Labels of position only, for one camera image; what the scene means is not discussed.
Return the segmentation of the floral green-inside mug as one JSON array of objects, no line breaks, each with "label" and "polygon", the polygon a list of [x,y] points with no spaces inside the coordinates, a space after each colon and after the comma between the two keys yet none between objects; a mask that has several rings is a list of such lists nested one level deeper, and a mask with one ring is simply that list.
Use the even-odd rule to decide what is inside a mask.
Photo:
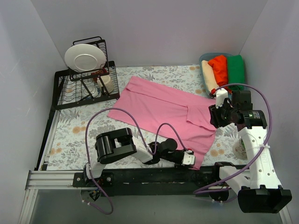
[{"label": "floral green-inside mug", "polygon": [[232,148],[233,154],[240,160],[247,160],[245,145],[242,139],[239,139]]}]

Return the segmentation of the pink t shirt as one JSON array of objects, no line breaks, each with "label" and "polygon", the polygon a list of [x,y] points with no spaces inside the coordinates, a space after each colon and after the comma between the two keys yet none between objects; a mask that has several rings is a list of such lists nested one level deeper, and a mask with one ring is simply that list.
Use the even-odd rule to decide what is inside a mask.
[{"label": "pink t shirt", "polygon": [[210,123],[213,99],[197,96],[139,77],[131,77],[108,117],[158,133],[194,152],[199,169],[216,129]]}]

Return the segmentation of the clear blue plastic bin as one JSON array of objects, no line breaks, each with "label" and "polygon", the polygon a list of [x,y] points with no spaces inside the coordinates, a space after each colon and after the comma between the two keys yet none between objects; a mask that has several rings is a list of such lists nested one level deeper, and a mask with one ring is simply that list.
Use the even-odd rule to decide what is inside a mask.
[{"label": "clear blue plastic bin", "polygon": [[241,55],[206,53],[199,58],[199,62],[207,94],[227,84],[245,83],[245,70]]}]

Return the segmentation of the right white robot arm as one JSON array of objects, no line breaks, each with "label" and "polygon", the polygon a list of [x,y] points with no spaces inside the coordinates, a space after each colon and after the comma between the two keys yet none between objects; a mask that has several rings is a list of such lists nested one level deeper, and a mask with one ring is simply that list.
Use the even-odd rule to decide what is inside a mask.
[{"label": "right white robot arm", "polygon": [[216,127],[235,124],[244,144],[247,166],[238,170],[234,165],[220,165],[211,174],[216,185],[226,183],[236,194],[244,213],[279,213],[291,200],[275,172],[267,144],[270,128],[263,111],[254,110],[250,91],[213,90],[216,104],[209,107],[210,123]]}]

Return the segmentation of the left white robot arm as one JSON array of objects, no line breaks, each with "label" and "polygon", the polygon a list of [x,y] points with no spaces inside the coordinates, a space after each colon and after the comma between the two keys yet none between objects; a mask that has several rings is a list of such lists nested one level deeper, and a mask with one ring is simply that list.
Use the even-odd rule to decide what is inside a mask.
[{"label": "left white robot arm", "polygon": [[174,139],[166,139],[146,146],[134,137],[130,128],[118,129],[99,134],[96,137],[95,153],[84,166],[83,181],[90,187],[96,186],[107,164],[133,156],[145,165],[153,165],[166,160],[178,165],[193,164],[193,154],[187,150],[177,150]]}]

